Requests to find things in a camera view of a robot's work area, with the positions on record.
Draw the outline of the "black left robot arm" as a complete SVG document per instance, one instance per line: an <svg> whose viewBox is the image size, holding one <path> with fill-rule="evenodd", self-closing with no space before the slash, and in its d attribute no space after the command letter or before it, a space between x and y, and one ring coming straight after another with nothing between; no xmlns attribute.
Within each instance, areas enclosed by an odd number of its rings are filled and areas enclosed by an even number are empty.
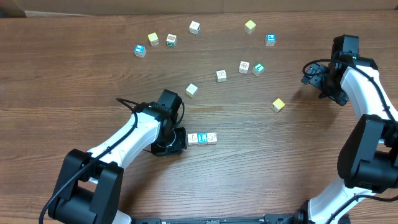
<svg viewBox="0 0 398 224"><path fill-rule="evenodd" d="M178 114L181 97L164 90L156 102L118 100L131 111L127 123L105 142L86 152L72 149L64 158L44 216L62 223L135 223L119 210L124 170L150 147L157 157L179 155L187 148L186 130Z"/></svg>

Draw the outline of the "blue L block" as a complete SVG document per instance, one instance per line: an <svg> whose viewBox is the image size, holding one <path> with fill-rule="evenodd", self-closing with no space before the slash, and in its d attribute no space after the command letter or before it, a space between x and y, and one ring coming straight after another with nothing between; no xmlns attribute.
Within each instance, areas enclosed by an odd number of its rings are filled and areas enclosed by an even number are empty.
<svg viewBox="0 0 398 224"><path fill-rule="evenodd" d="M208 144L208 136L207 133L198 133L198 144Z"/></svg>

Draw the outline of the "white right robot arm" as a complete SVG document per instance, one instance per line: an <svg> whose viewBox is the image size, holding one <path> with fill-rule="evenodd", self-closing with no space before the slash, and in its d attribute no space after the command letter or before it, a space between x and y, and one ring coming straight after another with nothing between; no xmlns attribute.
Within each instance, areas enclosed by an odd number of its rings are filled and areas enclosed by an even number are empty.
<svg viewBox="0 0 398 224"><path fill-rule="evenodd" d="M335 37L331 57L307 63L302 72L302 83L319 89L319 98L351 102L358 122L339 153L336 179L284 223L349 223L348 212L364 199L395 202L380 194L397 188L397 110L376 62L360 56L359 38Z"/></svg>

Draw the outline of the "blue T block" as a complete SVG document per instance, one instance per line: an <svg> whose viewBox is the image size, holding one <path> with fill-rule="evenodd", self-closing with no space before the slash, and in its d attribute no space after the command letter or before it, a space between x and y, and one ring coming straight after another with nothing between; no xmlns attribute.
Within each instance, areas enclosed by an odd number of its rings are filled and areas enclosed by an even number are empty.
<svg viewBox="0 0 398 224"><path fill-rule="evenodd" d="M198 134L197 133L187 134L187 140L189 145L198 145Z"/></svg>

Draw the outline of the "brown engraved wood block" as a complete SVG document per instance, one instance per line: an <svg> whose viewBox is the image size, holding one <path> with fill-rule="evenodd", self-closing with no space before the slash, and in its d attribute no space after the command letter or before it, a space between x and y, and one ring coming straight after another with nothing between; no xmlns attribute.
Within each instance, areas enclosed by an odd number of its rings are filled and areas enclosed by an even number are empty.
<svg viewBox="0 0 398 224"><path fill-rule="evenodd" d="M207 144L216 144L218 142L217 133L207 133Z"/></svg>

